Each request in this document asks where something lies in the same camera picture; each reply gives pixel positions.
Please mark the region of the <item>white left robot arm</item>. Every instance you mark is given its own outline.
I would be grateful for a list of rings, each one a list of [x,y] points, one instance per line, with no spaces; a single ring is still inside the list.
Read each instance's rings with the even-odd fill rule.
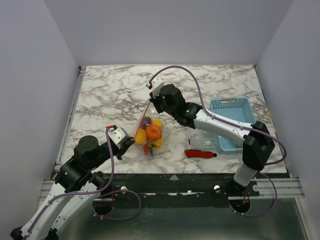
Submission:
[[[121,159],[134,142],[126,135],[110,137],[103,144],[92,135],[82,137],[71,159],[60,167],[35,215],[24,226],[13,229],[10,237],[14,240],[57,240],[76,214],[96,197],[125,193],[125,186],[113,190],[112,175],[92,171],[114,157]]]

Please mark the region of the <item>purple onion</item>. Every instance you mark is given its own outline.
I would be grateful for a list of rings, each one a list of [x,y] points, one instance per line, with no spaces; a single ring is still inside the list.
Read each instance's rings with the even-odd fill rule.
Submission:
[[[145,130],[148,126],[152,125],[153,121],[149,116],[145,116],[141,123],[141,128]]]

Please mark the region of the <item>yellow lemon squash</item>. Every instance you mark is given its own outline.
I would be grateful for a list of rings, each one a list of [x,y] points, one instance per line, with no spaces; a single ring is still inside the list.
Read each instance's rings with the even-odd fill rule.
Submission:
[[[159,149],[161,148],[163,145],[163,138],[160,138],[159,140],[156,140],[156,141],[150,141],[147,146],[150,148],[150,149]]]

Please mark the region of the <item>small yellow orange fruit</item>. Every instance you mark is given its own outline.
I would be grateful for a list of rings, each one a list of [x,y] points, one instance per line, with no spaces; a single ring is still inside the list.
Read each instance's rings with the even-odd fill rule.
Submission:
[[[159,119],[156,119],[156,118],[152,119],[152,124],[153,125],[157,125],[161,129],[164,127],[163,122],[161,120],[159,120]]]

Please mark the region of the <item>clear zip bag orange zipper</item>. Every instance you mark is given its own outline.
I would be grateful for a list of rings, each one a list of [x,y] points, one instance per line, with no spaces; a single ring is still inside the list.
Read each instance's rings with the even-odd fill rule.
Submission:
[[[157,113],[153,104],[148,102],[134,130],[134,144],[148,158],[154,157],[164,143],[164,123]]]

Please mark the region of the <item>orange yellow bell pepper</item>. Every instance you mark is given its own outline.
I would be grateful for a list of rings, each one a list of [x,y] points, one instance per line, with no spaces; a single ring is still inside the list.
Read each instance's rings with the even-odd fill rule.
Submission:
[[[138,146],[144,145],[147,142],[146,131],[142,128],[139,128],[134,136],[134,141]]]

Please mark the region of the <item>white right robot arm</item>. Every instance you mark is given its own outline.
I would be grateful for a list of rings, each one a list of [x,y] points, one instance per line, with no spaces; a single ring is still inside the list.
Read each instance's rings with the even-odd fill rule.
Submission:
[[[235,121],[187,102],[173,84],[151,83],[148,88],[149,101],[158,113],[165,112],[181,126],[219,135],[242,147],[242,164],[233,176],[230,191],[236,196],[247,192],[249,182],[264,169],[275,148],[267,126],[260,121],[254,124]]]

